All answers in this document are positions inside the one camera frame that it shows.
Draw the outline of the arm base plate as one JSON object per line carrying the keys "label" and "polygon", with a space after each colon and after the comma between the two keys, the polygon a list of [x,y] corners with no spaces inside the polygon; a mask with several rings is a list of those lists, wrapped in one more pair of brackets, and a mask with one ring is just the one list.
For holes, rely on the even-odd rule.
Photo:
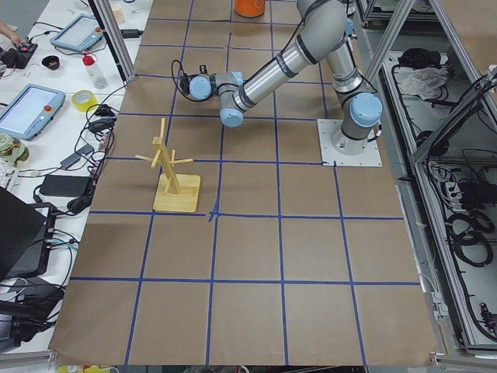
{"label": "arm base plate", "polygon": [[363,140],[351,140],[342,133],[342,120],[317,119],[321,162],[324,166],[382,167],[377,141],[370,130]]}

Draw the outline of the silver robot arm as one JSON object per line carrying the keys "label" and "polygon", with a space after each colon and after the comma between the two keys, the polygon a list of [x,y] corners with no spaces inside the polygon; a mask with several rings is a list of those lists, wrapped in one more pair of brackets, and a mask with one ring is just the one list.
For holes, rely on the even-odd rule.
{"label": "silver robot arm", "polygon": [[210,74],[200,67],[195,75],[179,75],[179,89],[190,101],[217,97],[221,123],[242,124],[244,114],[284,83],[310,66],[326,63],[332,88],[342,109],[342,123],[332,132],[333,148],[344,155],[358,155],[374,141],[383,106],[370,92],[349,45],[349,17],[343,1],[299,1],[301,29],[290,42],[250,77],[239,71]]}

